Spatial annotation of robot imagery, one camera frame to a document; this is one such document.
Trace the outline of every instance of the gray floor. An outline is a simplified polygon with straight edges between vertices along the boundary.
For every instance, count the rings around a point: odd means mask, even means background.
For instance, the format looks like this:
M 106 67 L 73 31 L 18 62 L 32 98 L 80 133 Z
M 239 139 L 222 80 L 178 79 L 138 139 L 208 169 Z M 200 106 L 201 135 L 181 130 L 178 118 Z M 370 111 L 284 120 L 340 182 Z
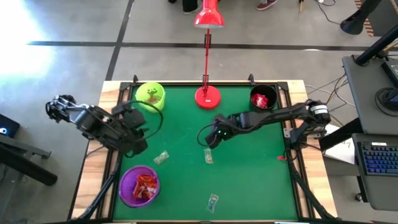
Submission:
M 87 140 L 72 124 L 47 119 L 44 104 L 56 94 L 71 94 L 79 103 L 98 102 L 114 47 L 26 46 L 27 41 L 115 42 L 128 0 L 25 0 L 0 3 L 0 113 L 21 123 L 18 139 L 52 151 L 47 161 L 34 159 L 59 176 L 53 187 L 28 179 L 17 188 L 6 220 L 30 223 L 60 222 L 67 218 Z M 226 27 L 213 32 L 213 43 L 262 45 L 369 46 L 377 37 L 365 31 L 345 34 L 326 21 L 315 2 L 279 0 L 264 12 L 258 0 L 222 0 Z M 356 10 L 354 0 L 337 0 L 325 8 L 330 19 L 341 21 Z M 193 28 L 194 14 L 183 15 L 181 3 L 135 0 L 125 42 L 202 43 L 204 31 Z M 303 79 L 320 86 L 343 74 L 341 58 L 349 51 L 210 50 L 210 78 L 242 80 Z M 203 49 L 125 48 L 120 51 L 113 80 L 199 80 L 204 68 Z M 324 88 L 333 90 L 333 85 Z M 349 87 L 340 92 L 353 102 Z M 326 100 L 316 92 L 313 99 Z M 330 108 L 340 105 L 334 100 Z M 357 116 L 346 105 L 333 114 L 347 123 Z M 330 177 L 339 216 L 346 220 L 396 221 L 397 212 L 380 212 L 353 201 L 358 185 L 351 177 Z

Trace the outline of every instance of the keyboard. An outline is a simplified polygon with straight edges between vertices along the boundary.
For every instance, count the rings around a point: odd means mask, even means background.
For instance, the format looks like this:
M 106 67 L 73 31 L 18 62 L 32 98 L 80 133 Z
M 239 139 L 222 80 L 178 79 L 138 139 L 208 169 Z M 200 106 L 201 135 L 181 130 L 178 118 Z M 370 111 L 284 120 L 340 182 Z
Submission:
M 398 177 L 398 144 L 361 142 L 359 153 L 366 175 L 392 175 Z

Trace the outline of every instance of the green table surface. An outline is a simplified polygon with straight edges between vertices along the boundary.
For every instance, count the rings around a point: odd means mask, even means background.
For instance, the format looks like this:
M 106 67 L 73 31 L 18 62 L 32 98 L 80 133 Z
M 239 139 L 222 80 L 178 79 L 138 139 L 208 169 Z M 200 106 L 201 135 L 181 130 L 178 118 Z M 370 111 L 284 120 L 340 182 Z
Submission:
M 137 165 L 153 168 L 160 178 L 160 194 L 142 208 L 126 206 L 117 194 L 114 220 L 297 219 L 287 163 L 277 159 L 284 151 L 280 123 L 222 141 L 212 150 L 214 164 L 205 162 L 205 147 L 197 143 L 198 131 L 214 115 L 249 110 L 250 86 L 219 86 L 221 103 L 211 111 L 196 105 L 197 86 L 164 88 L 162 129 L 148 139 L 143 153 L 123 157 L 121 164 L 121 175 Z M 140 110 L 148 133 L 156 130 L 159 115 Z M 202 132 L 203 142 L 208 132 Z M 165 150 L 170 157 L 157 165 L 154 158 Z M 220 197 L 214 213 L 206 209 L 211 194 Z

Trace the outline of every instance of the shoe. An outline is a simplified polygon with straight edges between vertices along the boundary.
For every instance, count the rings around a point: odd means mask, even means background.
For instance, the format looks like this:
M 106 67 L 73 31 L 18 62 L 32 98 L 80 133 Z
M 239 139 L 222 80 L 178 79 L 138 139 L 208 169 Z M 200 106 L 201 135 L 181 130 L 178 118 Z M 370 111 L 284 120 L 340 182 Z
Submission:
M 198 7 L 197 7 L 196 9 L 194 9 L 194 10 L 192 10 L 192 11 L 189 11 L 189 12 L 185 12 L 185 11 L 184 11 L 184 14 L 185 14 L 185 15 L 189 15 L 189 14 L 192 14 L 193 12 L 197 12 L 199 9 L 201 9 L 201 1 L 200 1 L 200 3 L 198 4 Z
M 256 9 L 259 10 L 259 11 L 266 10 L 269 7 L 271 7 L 273 4 L 275 4 L 276 2 L 277 2 L 277 0 L 268 0 L 267 3 L 260 3 L 256 7 Z

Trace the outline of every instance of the white paper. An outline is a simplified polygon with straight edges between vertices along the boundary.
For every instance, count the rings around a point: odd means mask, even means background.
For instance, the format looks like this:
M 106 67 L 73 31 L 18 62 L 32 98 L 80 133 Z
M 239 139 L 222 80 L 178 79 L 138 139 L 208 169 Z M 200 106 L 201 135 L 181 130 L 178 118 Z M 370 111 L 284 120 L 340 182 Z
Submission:
M 330 134 L 339 129 L 339 127 L 328 124 L 325 129 L 327 131 L 326 134 Z M 348 162 L 350 164 L 355 164 L 355 146 L 353 139 L 347 139 L 342 143 L 333 146 L 333 148 L 326 150 L 325 156 Z

